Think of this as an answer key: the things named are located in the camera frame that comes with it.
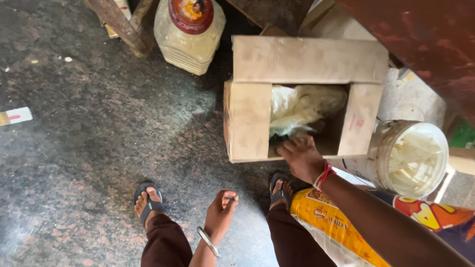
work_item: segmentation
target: silver bangle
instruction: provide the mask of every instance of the silver bangle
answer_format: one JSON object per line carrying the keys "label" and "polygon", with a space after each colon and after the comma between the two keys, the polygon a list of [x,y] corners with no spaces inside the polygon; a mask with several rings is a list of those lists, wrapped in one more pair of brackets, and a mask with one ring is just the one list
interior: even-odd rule
{"label": "silver bangle", "polygon": [[198,226],[196,230],[198,231],[199,236],[201,236],[201,238],[206,242],[206,244],[211,249],[211,251],[213,251],[214,255],[216,257],[221,257],[221,254],[219,253],[218,248],[213,244],[213,242],[209,238],[209,235],[205,233],[203,228]]}

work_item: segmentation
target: bangle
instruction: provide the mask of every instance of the bangle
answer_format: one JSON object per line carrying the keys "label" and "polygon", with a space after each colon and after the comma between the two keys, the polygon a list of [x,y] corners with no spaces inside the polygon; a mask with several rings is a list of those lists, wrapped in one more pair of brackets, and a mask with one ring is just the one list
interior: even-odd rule
{"label": "bangle", "polygon": [[219,253],[218,248],[213,244],[213,242],[209,238],[209,235],[205,233],[205,231],[203,231],[203,228],[198,226],[196,230],[198,231],[199,236],[201,236],[201,238],[206,242],[206,244],[211,249],[211,251],[213,251],[213,254],[216,257],[221,257],[221,254]]}
{"label": "bangle", "polygon": [[322,191],[320,189],[320,187],[322,186],[322,183],[328,178],[328,176],[332,174],[336,174],[336,172],[332,168],[332,164],[325,161],[324,170],[322,174],[320,174],[318,178],[315,180],[313,187],[315,187],[315,189],[317,189],[318,191]]}

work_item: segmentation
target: red thread bracelet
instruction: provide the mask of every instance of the red thread bracelet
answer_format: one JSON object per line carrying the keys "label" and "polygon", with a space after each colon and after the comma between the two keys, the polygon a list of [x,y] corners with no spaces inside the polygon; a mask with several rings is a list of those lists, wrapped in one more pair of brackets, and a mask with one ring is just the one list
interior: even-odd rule
{"label": "red thread bracelet", "polygon": [[336,172],[332,168],[332,164],[325,161],[323,173],[318,176],[317,180],[315,180],[313,187],[315,187],[315,189],[317,189],[318,191],[322,191],[320,189],[322,183],[328,178],[328,176],[332,174],[336,174]]}

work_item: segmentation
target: maroon pants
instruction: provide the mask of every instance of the maroon pants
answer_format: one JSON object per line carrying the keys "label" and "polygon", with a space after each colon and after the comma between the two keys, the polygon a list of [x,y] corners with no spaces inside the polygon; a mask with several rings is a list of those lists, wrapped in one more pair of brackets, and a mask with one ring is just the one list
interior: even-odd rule
{"label": "maroon pants", "polygon": [[[280,267],[336,266],[312,235],[292,218],[284,204],[269,211],[267,223]],[[185,234],[166,215],[150,219],[147,238],[142,267],[186,267],[190,264],[193,253]]]}

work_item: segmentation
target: person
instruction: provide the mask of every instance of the person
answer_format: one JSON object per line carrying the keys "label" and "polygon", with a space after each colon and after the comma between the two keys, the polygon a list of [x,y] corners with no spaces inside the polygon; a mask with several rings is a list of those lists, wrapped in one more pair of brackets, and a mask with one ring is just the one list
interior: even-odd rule
{"label": "person", "polygon": [[[292,175],[324,192],[391,266],[473,266],[413,219],[333,172],[311,136],[285,141],[277,152],[289,164]],[[294,192],[287,176],[276,174],[270,192],[271,206],[266,219],[279,266],[336,266],[312,235],[290,215]],[[192,254],[180,226],[166,216],[160,192],[153,183],[139,186],[134,200],[135,212],[147,228],[142,267],[215,266],[215,254],[204,239]],[[229,228],[237,203],[235,192],[220,191],[208,208],[204,231],[215,245]]]}

